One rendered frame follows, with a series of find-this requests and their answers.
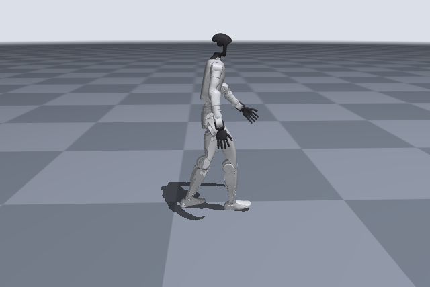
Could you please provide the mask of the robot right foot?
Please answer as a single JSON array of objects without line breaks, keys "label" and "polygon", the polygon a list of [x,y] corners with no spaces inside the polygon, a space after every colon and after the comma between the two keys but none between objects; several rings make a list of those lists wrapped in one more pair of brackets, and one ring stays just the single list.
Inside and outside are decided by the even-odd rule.
[{"label": "robot right foot", "polygon": [[251,206],[251,202],[248,200],[235,200],[235,204],[233,205],[233,201],[231,202],[232,204],[229,204],[229,201],[224,203],[224,209],[225,210],[240,210],[240,209],[245,209]]}]

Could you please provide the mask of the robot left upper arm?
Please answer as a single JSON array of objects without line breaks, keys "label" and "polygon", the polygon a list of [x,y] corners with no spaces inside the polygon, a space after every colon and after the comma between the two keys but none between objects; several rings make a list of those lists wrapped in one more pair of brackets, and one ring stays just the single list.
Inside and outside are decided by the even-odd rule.
[{"label": "robot left upper arm", "polygon": [[220,92],[221,92],[222,94],[226,94],[226,93],[228,92],[228,85],[227,85],[227,84],[225,84],[225,83],[223,83],[223,84],[222,84],[222,88],[221,88]]}]

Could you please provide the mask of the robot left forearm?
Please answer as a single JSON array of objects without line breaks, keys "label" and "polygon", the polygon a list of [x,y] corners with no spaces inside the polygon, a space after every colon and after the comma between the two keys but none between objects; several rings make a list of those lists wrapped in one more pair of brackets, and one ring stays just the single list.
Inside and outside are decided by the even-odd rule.
[{"label": "robot left forearm", "polygon": [[239,110],[242,109],[243,105],[239,103],[238,99],[235,98],[235,96],[232,94],[231,90],[228,88],[228,92],[224,94],[224,98],[226,98],[233,106],[238,108]]}]

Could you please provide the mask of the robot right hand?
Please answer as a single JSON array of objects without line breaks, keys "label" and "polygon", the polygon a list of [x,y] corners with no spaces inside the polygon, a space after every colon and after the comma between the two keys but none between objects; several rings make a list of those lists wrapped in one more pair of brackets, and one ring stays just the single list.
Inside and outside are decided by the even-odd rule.
[{"label": "robot right hand", "polygon": [[[218,131],[217,132],[217,134],[216,134],[216,139],[217,139],[217,144],[218,144],[218,149],[219,149],[219,145],[221,145],[221,149],[223,149],[223,144],[222,144],[222,140],[223,140],[223,142],[224,142],[224,148],[226,149],[226,142],[227,142],[227,145],[228,145],[228,147],[230,147],[230,145],[229,145],[229,142],[228,142],[228,137],[229,137],[229,139],[232,141],[232,137],[227,133],[227,131],[225,131],[224,130],[224,122],[223,122],[223,120],[222,120],[222,123],[223,123],[223,127],[221,127],[221,128],[217,128],[216,127],[216,123],[214,122],[214,125],[215,125],[215,129]],[[219,144],[219,140],[220,140],[220,144]],[[226,142],[225,142],[226,141]]]}]

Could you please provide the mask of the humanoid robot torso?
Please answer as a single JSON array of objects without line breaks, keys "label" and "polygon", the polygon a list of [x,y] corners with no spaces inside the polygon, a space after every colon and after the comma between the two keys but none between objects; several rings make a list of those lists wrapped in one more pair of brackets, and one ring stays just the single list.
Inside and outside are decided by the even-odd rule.
[{"label": "humanoid robot torso", "polygon": [[203,101],[206,101],[206,104],[204,104],[203,111],[201,113],[202,125],[205,128],[207,128],[207,126],[208,126],[208,121],[213,118],[212,108],[210,107],[211,100],[208,97],[208,90],[209,90],[209,84],[210,84],[210,67],[211,67],[212,63],[220,63],[223,66],[222,74],[220,76],[220,84],[216,88],[219,92],[222,88],[222,84],[223,84],[224,78],[225,78],[225,66],[224,66],[224,63],[222,61],[220,61],[220,58],[216,58],[216,60],[215,59],[212,59],[212,60],[208,59],[206,66],[205,66],[205,69],[204,69],[204,76],[203,76],[203,81],[202,81],[202,90],[201,90],[201,95],[200,95],[200,99]]}]

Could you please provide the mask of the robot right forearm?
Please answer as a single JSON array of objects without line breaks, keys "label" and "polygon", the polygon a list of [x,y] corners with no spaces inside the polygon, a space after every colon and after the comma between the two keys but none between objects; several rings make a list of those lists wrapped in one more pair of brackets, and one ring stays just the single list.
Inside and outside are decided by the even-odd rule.
[{"label": "robot right forearm", "polygon": [[210,107],[212,108],[213,119],[216,123],[216,127],[223,127],[222,114],[220,113],[220,92],[217,90],[212,92]]}]

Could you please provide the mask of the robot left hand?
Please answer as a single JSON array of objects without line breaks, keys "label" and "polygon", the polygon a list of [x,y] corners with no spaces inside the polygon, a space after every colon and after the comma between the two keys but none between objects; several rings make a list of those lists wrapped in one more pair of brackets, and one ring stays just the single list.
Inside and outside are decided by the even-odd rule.
[{"label": "robot left hand", "polygon": [[[239,110],[238,108],[237,108],[237,110],[239,110],[240,112],[243,112],[244,117],[246,117],[249,120],[250,123],[252,123],[252,121],[254,121],[254,119],[256,119],[256,117],[254,117],[254,115],[256,115],[257,117],[259,117],[256,113],[252,112],[252,110],[254,110],[254,111],[257,112],[256,109],[245,107],[245,105],[243,103],[241,103],[241,102],[239,102],[239,103],[242,104],[243,107],[242,107],[241,110]],[[252,114],[254,114],[254,115],[252,115]],[[254,119],[251,116],[254,117]],[[252,119],[252,121],[248,117],[250,117],[250,119]]]}]

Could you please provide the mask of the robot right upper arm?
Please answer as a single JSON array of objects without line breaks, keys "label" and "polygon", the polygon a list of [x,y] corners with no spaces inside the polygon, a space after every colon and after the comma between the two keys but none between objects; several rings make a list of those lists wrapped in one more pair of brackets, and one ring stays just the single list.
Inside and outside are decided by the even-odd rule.
[{"label": "robot right upper arm", "polygon": [[[223,66],[220,63],[212,63],[210,67],[210,84],[208,90],[208,97],[211,100],[212,92],[217,90],[220,84],[220,76],[222,74]],[[221,96],[221,94],[220,94]]]}]

